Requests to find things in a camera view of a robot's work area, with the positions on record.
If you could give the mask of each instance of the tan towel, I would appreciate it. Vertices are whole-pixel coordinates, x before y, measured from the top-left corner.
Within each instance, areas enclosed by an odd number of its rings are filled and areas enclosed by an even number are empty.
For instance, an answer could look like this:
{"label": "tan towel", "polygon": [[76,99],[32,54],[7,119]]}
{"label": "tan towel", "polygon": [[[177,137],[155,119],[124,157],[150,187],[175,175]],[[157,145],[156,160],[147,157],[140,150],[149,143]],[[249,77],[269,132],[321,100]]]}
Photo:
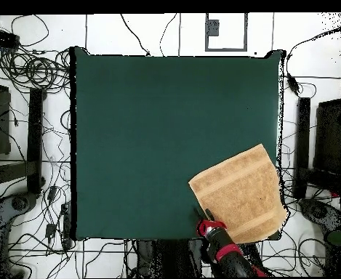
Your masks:
{"label": "tan towel", "polygon": [[265,240],[286,219],[278,175],[263,145],[197,174],[189,184],[202,209],[226,224],[235,243]]}

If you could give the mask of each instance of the black border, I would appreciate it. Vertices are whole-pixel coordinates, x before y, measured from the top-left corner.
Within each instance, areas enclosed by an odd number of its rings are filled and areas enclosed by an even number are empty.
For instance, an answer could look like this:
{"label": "black border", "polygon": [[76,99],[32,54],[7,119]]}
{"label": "black border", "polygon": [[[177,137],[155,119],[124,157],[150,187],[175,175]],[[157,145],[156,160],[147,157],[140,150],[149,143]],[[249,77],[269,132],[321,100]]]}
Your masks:
{"label": "black border", "polygon": [[[70,57],[70,71],[69,71],[69,79],[71,85],[71,234],[70,237],[72,240],[81,240],[76,238],[76,230],[77,230],[77,165],[76,165],[76,150],[77,150],[77,134],[76,134],[76,54],[75,48],[80,48],[84,50],[89,56],[110,56],[110,57],[146,57],[145,55],[123,55],[123,54],[90,54],[85,48],[79,46],[72,46],[69,48],[69,57]],[[276,167],[278,170],[278,177],[280,183],[280,199],[284,208],[290,215],[290,211],[288,207],[285,205],[284,198],[284,180],[281,174],[281,146],[282,146],[282,133],[283,133],[283,118],[284,118],[284,61],[286,58],[286,51],[282,49],[270,50],[264,57],[251,57],[251,56],[185,56],[185,57],[238,57],[238,58],[254,58],[254,59],[268,59],[274,52],[281,53],[281,61],[279,63],[278,69],[278,86],[279,86],[279,114],[278,114],[278,129],[280,133],[278,135],[277,141],[277,149],[276,149],[276,162],[278,166]],[[283,226],[288,221],[289,215],[287,215],[286,221],[283,223]]]}

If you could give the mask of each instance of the black cable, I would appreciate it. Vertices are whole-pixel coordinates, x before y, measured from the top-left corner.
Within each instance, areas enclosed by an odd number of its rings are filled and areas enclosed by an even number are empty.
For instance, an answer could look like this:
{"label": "black cable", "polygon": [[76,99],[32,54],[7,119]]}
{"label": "black cable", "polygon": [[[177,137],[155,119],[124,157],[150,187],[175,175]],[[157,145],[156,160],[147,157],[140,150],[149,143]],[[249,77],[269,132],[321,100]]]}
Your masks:
{"label": "black cable", "polygon": [[105,243],[103,246],[102,246],[102,248],[99,250],[99,253],[97,254],[97,256],[93,259],[93,260],[91,260],[91,261],[89,261],[89,262],[87,262],[86,263],[86,265],[85,265],[85,273],[84,273],[84,279],[87,277],[87,265],[89,265],[90,263],[92,263],[93,261],[95,261],[99,256],[100,256],[100,254],[102,253],[102,251],[103,251],[103,249],[107,246],[107,245],[123,245],[124,243]]}
{"label": "black cable", "polygon": [[[27,16],[31,16],[31,15],[19,16],[19,17],[16,17],[16,18],[14,18],[14,19],[12,20],[12,22],[11,22],[11,32],[12,32],[12,34],[14,34],[14,22],[15,22],[16,20],[18,20],[19,18],[23,18],[23,17],[27,17]],[[37,15],[33,15],[33,16],[37,17],[37,18],[44,24],[44,26],[45,26],[45,28],[46,28],[46,30],[47,30],[47,35],[46,35],[44,38],[42,38],[42,39],[40,39],[39,41],[37,41],[36,43],[32,43],[32,44],[29,44],[29,45],[23,45],[23,44],[21,44],[21,46],[23,46],[23,47],[30,47],[30,46],[36,45],[37,43],[42,42],[44,39],[46,39],[46,38],[49,36],[49,29],[48,29],[46,23],[45,23],[40,17],[38,17]]]}
{"label": "black cable", "polygon": [[332,30],[324,31],[324,32],[312,37],[311,39],[301,41],[300,43],[294,45],[293,48],[290,50],[289,54],[286,56],[286,77],[288,78],[288,83],[289,83],[290,89],[297,96],[298,96],[298,83],[297,83],[295,77],[293,77],[291,74],[289,74],[289,71],[288,71],[288,62],[289,62],[290,58],[292,57],[292,53],[293,53],[294,49],[296,49],[299,45],[304,44],[306,42],[315,41],[316,39],[319,39],[319,38],[324,37],[326,35],[333,34],[333,33],[340,32],[340,31],[341,31],[341,26],[339,26],[335,29],[332,29]]}
{"label": "black cable", "polygon": [[164,37],[165,32],[167,31],[167,27],[168,27],[169,24],[176,18],[177,14],[178,14],[178,13],[175,13],[174,17],[167,23],[167,26],[165,27],[165,30],[164,30],[164,32],[162,33],[162,37],[161,37],[161,39],[160,39],[160,44],[159,44],[159,45],[160,45],[160,51],[161,51],[162,57],[164,56],[164,53],[162,52],[162,48],[161,48],[162,39],[163,39],[163,37]]}
{"label": "black cable", "polygon": [[127,22],[125,21],[124,16],[122,14],[120,14],[120,16],[121,16],[121,19],[124,22],[125,26],[127,27],[127,29],[132,33],[133,36],[135,36],[135,38],[137,38],[139,45],[140,45],[140,48],[145,51],[145,55],[150,56],[151,55],[150,52],[142,46],[142,42],[139,40],[137,35],[132,31],[132,29],[130,29],[130,27],[127,25]]}
{"label": "black cable", "polygon": [[69,132],[69,128],[63,124],[63,117],[64,117],[64,115],[66,115],[67,113],[71,113],[71,111],[70,111],[70,110],[67,110],[67,111],[65,111],[65,112],[61,115],[61,117],[60,117],[60,124],[61,124],[61,126],[62,126],[66,131]]}
{"label": "black cable", "polygon": [[303,241],[300,242],[299,246],[298,246],[298,255],[300,257],[300,266],[303,269],[303,271],[305,272],[305,274],[310,277],[310,274],[308,274],[308,271],[305,269],[304,265],[303,265],[303,260],[302,260],[302,256],[301,256],[301,247],[304,243],[308,242],[309,240],[313,240],[317,243],[320,243],[321,245],[323,245],[326,248],[325,243],[321,242],[320,240],[316,239],[316,238],[307,238]]}
{"label": "black cable", "polygon": [[20,266],[20,267],[25,267],[25,268],[29,269],[30,273],[29,273],[29,276],[28,276],[27,279],[30,279],[30,278],[31,278],[33,271],[32,271],[32,269],[31,269],[28,265],[13,262],[11,259],[9,259],[9,262],[10,262],[11,264],[13,264],[13,265],[18,265],[18,266]]}

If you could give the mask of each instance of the green board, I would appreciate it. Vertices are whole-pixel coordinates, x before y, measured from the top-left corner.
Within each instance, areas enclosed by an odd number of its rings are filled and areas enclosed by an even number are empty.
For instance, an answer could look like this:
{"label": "green board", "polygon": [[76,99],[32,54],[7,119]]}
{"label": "green board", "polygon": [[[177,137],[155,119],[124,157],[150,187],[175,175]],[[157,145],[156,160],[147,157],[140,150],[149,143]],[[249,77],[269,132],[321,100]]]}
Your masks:
{"label": "green board", "polygon": [[194,238],[192,177],[260,143],[276,162],[281,51],[74,54],[78,239]]}

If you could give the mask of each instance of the wire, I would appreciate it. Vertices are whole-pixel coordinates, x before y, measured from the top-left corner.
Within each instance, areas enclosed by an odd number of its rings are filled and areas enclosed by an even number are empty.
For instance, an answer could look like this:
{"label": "wire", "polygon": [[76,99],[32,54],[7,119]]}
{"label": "wire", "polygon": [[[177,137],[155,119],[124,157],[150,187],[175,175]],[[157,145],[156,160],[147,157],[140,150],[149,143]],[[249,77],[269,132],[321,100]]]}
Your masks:
{"label": "wire", "polygon": [[92,263],[93,261],[95,261],[95,260],[100,256],[100,254],[102,253],[103,249],[104,249],[107,245],[124,245],[124,242],[123,242],[123,243],[106,243],[106,244],[104,244],[104,245],[102,246],[102,248],[100,249],[99,253],[97,254],[97,256],[96,256],[93,260],[91,260],[91,261],[89,261],[89,262],[86,263],[86,265],[85,265],[85,274],[84,274],[84,276],[83,276],[84,279],[87,277],[87,265],[89,265],[90,263]]}
{"label": "wire", "polygon": [[20,264],[20,263],[17,263],[17,262],[13,262],[11,259],[9,259],[9,262],[10,262],[11,264],[13,264],[13,265],[18,265],[18,266],[20,266],[20,267],[25,267],[25,268],[29,269],[30,273],[29,273],[29,276],[28,276],[27,279],[30,279],[30,278],[31,278],[33,271],[32,271],[32,269],[31,269],[28,265],[24,265],[24,264]]}
{"label": "wire", "polygon": [[[14,22],[16,20],[19,20],[20,18],[27,17],[27,16],[30,16],[30,15],[19,16],[19,17],[16,17],[16,18],[14,18],[12,20],[12,22],[11,22],[11,32],[12,32],[12,34],[14,34]],[[42,38],[39,41],[37,41],[36,43],[32,43],[32,44],[29,44],[29,45],[22,45],[21,44],[21,46],[23,46],[23,47],[30,47],[30,46],[36,45],[37,43],[41,43],[44,39],[46,39],[49,36],[49,29],[48,29],[46,23],[40,17],[38,17],[37,15],[33,15],[33,16],[37,17],[44,24],[44,26],[45,26],[45,28],[47,30],[47,35],[44,38]]]}
{"label": "wire", "polygon": [[303,240],[302,242],[300,242],[299,246],[298,246],[298,255],[300,257],[300,266],[303,269],[303,271],[305,272],[305,274],[310,277],[310,274],[308,273],[308,271],[305,269],[304,265],[303,265],[303,260],[302,260],[302,256],[301,256],[301,247],[304,243],[308,242],[309,240],[313,240],[317,243],[320,243],[321,245],[323,245],[326,248],[325,243],[321,242],[320,240],[316,239],[316,238],[307,238],[305,240]]}
{"label": "wire", "polygon": [[165,30],[164,30],[164,32],[162,33],[162,37],[161,37],[161,39],[160,39],[160,44],[159,44],[159,45],[160,45],[160,51],[161,51],[162,57],[164,56],[164,53],[162,52],[162,48],[161,48],[162,39],[163,39],[163,37],[164,37],[165,32],[167,31],[167,27],[168,27],[169,24],[176,18],[177,14],[178,14],[178,13],[175,13],[174,17],[167,23],[167,26],[165,27]]}
{"label": "wire", "polygon": [[128,29],[128,30],[132,33],[132,35],[135,36],[135,38],[138,40],[139,45],[140,45],[140,48],[141,48],[142,50],[145,51],[145,55],[146,55],[146,56],[150,56],[150,55],[151,55],[150,52],[142,46],[142,42],[139,40],[139,38],[137,37],[137,35],[136,35],[134,32],[132,32],[132,29],[130,29],[130,27],[127,25],[127,22],[125,21],[124,16],[123,16],[122,14],[120,14],[120,16],[121,16],[121,19],[122,19],[122,21],[124,22],[125,26],[127,27],[127,29]]}
{"label": "wire", "polygon": [[319,39],[321,37],[324,37],[326,35],[329,35],[329,34],[333,34],[333,33],[336,33],[336,32],[340,32],[341,31],[341,26],[335,28],[335,29],[332,29],[332,30],[329,30],[329,31],[324,31],[310,39],[307,39],[307,40],[304,40],[304,41],[301,41],[299,42],[298,44],[294,45],[293,48],[290,50],[289,54],[287,55],[286,57],[286,77],[288,78],[288,83],[289,83],[289,88],[298,96],[298,91],[299,91],[299,87],[298,87],[298,83],[295,79],[295,77],[293,77],[289,71],[288,71],[288,62],[289,60],[291,59],[292,57],[292,53],[293,51],[301,44],[304,44],[306,42],[309,42],[309,41],[315,41],[316,39]]}

